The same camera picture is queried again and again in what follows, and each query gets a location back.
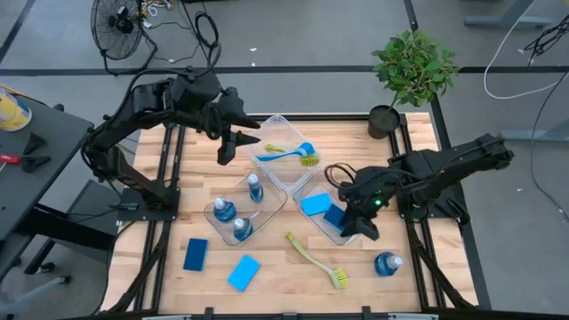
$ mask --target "electric fan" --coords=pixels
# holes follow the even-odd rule
[[[152,39],[142,30],[140,0],[95,0],[91,9],[91,32],[95,44],[111,75],[120,73],[108,70],[107,58],[122,60],[130,57],[144,36],[153,45],[150,56],[138,71],[145,69],[157,51]]]

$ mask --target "wooden table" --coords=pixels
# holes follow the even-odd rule
[[[437,149],[429,114],[407,114],[407,120],[414,149]],[[365,121],[302,121],[293,122],[293,126],[323,155],[322,165],[346,162],[361,168],[385,165],[391,157],[389,140],[369,137]],[[162,126],[140,136],[134,167],[150,178],[156,177],[163,138]],[[174,144],[175,139],[172,139],[171,149]],[[381,232],[381,238],[375,242],[360,236],[350,244],[337,246],[303,216],[289,196],[283,211],[248,241],[238,246],[225,244],[205,219],[203,209],[243,179],[252,169],[252,162],[239,149],[229,165],[217,165],[219,145],[219,140],[211,141],[204,134],[187,130],[180,168],[180,214],[170,234],[161,314],[203,314],[206,307],[214,307],[216,314],[348,313],[361,312],[362,306],[370,306],[372,312],[420,310],[405,224],[398,215],[395,201],[389,208],[382,209],[375,220]],[[476,303],[469,264],[456,223],[451,219],[429,222],[440,268],[466,300]],[[147,222],[137,222],[118,239],[102,309],[114,305],[138,273],[146,230]],[[334,290],[328,275],[293,249],[285,239],[286,231],[292,231],[315,258],[335,268],[343,268],[349,277],[349,288]],[[203,272],[182,269],[191,237],[209,241]],[[373,259],[384,251],[392,251],[405,261],[392,277],[378,277],[373,268]],[[228,284],[227,278],[244,254],[255,258],[261,268],[241,293]],[[430,274],[426,268],[423,270],[429,301],[433,305]],[[150,275],[145,307],[149,307],[153,280],[154,275]]]

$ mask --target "clear plastic bin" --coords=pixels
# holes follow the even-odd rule
[[[275,154],[265,150],[265,146],[268,143],[290,151],[296,149],[304,142],[309,142],[283,116],[270,117],[260,126],[260,129],[249,134],[259,138],[260,142],[247,146],[247,153],[267,173],[276,186],[282,190],[293,193],[321,170],[319,164],[312,167],[302,166],[299,156],[285,156],[266,162],[262,162],[257,158],[257,156]]]
[[[293,200],[299,206],[302,214],[304,214],[304,211],[302,210],[301,200],[308,196],[316,196],[324,192],[330,196],[334,205],[342,210],[346,210],[346,203],[338,199],[338,190],[330,183],[328,183],[322,172],[319,172],[312,179],[310,179],[309,182],[298,189],[293,194]],[[325,212],[313,214],[310,216],[304,214],[306,218],[314,222],[314,224],[316,224],[322,230],[322,232],[324,232],[337,245],[348,244],[359,236],[340,236],[340,230],[337,229],[332,223],[325,220],[324,215]]]
[[[249,183],[247,177],[234,186],[227,194],[223,195],[225,200],[231,201],[237,210],[235,218],[228,222],[221,222],[213,214],[213,203],[208,204],[204,209],[204,215],[217,232],[223,237],[223,241],[229,245],[237,245],[246,241],[267,223],[274,215],[279,213],[288,200],[288,195],[283,190],[277,188],[271,182],[267,174],[260,169],[255,169],[250,173],[255,173],[259,177],[260,184],[263,187],[263,200],[255,203],[249,196]],[[256,212],[259,212],[252,222],[252,234],[245,240],[241,241],[233,236],[234,221],[238,218],[250,218]]]

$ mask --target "concrete floor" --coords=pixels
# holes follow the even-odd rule
[[[511,1],[413,1],[420,28],[457,52],[461,66],[485,66],[504,37],[505,30],[465,28],[466,14],[500,14]],[[0,4],[0,43],[18,19],[25,0]],[[102,68],[102,61],[88,27],[90,1],[36,0],[15,38],[2,69]],[[200,4],[190,4],[190,14]],[[219,66],[325,66],[372,65],[369,54],[380,49],[395,33],[408,28],[405,7],[397,0],[239,0],[207,3],[220,30],[223,54]],[[562,0],[539,1],[529,12],[559,22],[569,8]],[[178,11],[161,10],[152,22],[180,21]],[[537,37],[538,30],[516,31],[504,45],[498,66],[524,65],[529,54],[523,48]],[[164,26],[152,30],[159,54],[177,59],[191,54],[196,40],[187,30]],[[539,59],[536,65],[569,65],[569,38]],[[141,44],[127,60],[112,61],[117,68],[134,68],[146,58]],[[176,64],[203,66],[199,52],[193,60]],[[168,67],[153,61],[151,67]],[[509,95],[532,90],[558,80],[560,75],[492,75],[491,91]],[[148,76],[143,82],[162,76]],[[129,76],[0,76],[0,83],[47,103],[62,103],[66,111],[96,124],[112,113],[124,95]],[[354,112],[368,111],[392,97],[377,84],[371,73],[290,73],[220,75],[224,85],[239,89],[247,112]],[[516,100],[493,100],[482,86],[482,75],[461,75],[455,88],[441,98],[441,106],[452,144],[472,140],[501,129],[530,129],[547,95],[541,92]],[[568,91],[562,84],[549,100],[539,128],[547,129],[569,117]],[[402,106],[400,111],[417,110]],[[529,145],[509,142],[516,153],[512,165],[500,172],[482,172],[463,181],[477,247],[494,309],[569,314],[566,292],[569,277],[569,223],[533,185],[529,173]],[[569,210],[563,144],[535,146],[536,176]],[[42,200],[43,204],[67,210],[92,174],[76,156]],[[28,262],[41,239],[26,250]],[[22,319],[53,319],[84,316],[100,300],[105,266],[56,246],[49,259],[57,274],[71,274],[74,283],[50,293],[33,307],[22,310]],[[14,269],[3,282],[12,294],[24,292],[52,276],[24,276]]]

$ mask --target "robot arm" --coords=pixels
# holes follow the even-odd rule
[[[221,138],[218,163],[228,164],[235,156],[236,147],[252,144],[259,139],[241,132],[232,132],[231,125],[253,129],[259,124],[243,111],[243,101],[235,88],[221,93],[219,102],[212,102],[220,93],[214,73],[194,76],[191,71],[152,84],[132,85],[123,103],[113,116],[104,116],[105,122],[94,129],[82,148],[85,163],[102,180],[119,180],[142,194],[145,203],[156,210],[169,206],[169,188],[163,181],[149,180],[132,168],[116,144],[139,129],[156,125],[182,125],[204,131],[212,140]]]
[[[398,194],[405,202],[422,207],[438,199],[440,193],[470,174],[500,170],[509,165],[514,154],[504,147],[502,139],[486,134],[474,141],[442,151],[420,150],[389,159],[389,167],[369,166],[349,174],[351,181],[336,182],[332,169],[347,172],[342,164],[325,168],[325,177],[338,189],[338,196],[348,206],[341,222],[341,236],[362,233],[376,240],[377,227],[371,219],[389,205]]]

